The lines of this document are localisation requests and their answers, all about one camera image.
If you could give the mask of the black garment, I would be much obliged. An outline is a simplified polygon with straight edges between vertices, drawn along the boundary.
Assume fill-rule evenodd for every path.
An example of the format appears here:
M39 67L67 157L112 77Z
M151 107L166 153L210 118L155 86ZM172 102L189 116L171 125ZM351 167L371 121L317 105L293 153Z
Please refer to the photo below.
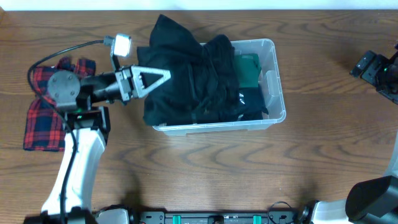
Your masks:
M145 99L144 122L149 126L238 107L234 47L226 35L201 45L188 29L161 14L149 46L138 47L137 58L140 66L171 72L170 79Z

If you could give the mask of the red plaid shirt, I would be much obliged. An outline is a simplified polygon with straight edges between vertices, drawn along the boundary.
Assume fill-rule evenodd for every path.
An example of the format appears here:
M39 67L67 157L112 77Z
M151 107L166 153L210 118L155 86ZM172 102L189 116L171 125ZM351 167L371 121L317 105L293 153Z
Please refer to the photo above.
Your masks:
M47 83L55 72L63 70L76 73L81 78L92 76L96 71L96 62L80 58L76 64L72 64L70 57L64 57L54 67L35 68L32 84L51 104L54 104L54 101L47 94ZM23 149L48 152L62 152L65 149L62 120L39 97L33 100L27 111Z

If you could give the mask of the green cloth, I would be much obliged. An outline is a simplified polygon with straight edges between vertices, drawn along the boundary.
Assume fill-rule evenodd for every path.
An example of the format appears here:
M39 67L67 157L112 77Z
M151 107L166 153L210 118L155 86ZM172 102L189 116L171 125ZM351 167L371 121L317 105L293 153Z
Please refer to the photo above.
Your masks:
M255 88L261 73L258 54L243 54L234 56L235 71L240 88Z

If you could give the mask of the dark navy cloth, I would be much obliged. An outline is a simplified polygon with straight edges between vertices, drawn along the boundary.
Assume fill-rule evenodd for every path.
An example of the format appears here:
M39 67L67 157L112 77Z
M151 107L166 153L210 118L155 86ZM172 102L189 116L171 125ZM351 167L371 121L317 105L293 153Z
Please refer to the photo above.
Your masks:
M263 114L269 114L260 85L240 89L239 101L238 115L241 121L261 120Z

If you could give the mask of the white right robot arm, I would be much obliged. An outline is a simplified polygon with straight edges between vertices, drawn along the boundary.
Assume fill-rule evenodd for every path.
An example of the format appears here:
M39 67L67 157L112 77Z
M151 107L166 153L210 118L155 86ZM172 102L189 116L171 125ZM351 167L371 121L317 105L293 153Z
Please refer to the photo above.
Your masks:
M387 58L368 50L350 71L397 104L397 54ZM344 200L314 201L296 214L294 223L397 223L397 146L384 175L357 183Z

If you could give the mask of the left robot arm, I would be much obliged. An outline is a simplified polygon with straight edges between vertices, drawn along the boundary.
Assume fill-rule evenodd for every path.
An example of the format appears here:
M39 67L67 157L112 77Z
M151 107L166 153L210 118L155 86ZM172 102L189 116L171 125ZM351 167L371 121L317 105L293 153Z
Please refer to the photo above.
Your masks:
M131 65L86 77L51 68L47 76L45 89L33 89L60 117L66 132L65 149L57 179L41 213L26 217L25 223L131 223L133 214L122 205L98 213L91 208L97 168L110 132L109 110L96 103L127 103L143 98L169 81L171 72Z

